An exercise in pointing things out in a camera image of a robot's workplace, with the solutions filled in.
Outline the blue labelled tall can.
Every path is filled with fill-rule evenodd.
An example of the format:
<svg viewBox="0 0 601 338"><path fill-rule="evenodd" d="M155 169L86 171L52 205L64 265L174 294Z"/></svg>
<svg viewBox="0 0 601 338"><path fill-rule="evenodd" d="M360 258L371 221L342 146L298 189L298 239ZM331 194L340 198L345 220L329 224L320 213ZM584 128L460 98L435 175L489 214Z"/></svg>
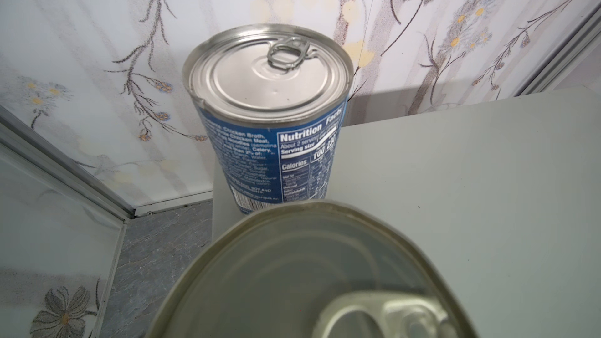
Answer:
<svg viewBox="0 0 601 338"><path fill-rule="evenodd" d="M182 68L239 210L322 199L354 77L316 31L263 23L198 45Z"/></svg>

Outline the dark labelled tall can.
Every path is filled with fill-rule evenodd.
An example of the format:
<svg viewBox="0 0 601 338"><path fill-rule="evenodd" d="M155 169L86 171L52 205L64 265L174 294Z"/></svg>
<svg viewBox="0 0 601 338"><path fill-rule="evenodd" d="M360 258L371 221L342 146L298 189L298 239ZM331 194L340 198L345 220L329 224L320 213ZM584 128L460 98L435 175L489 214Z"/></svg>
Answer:
<svg viewBox="0 0 601 338"><path fill-rule="evenodd" d="M406 236L327 200L251 214L184 271L149 337L475 337Z"/></svg>

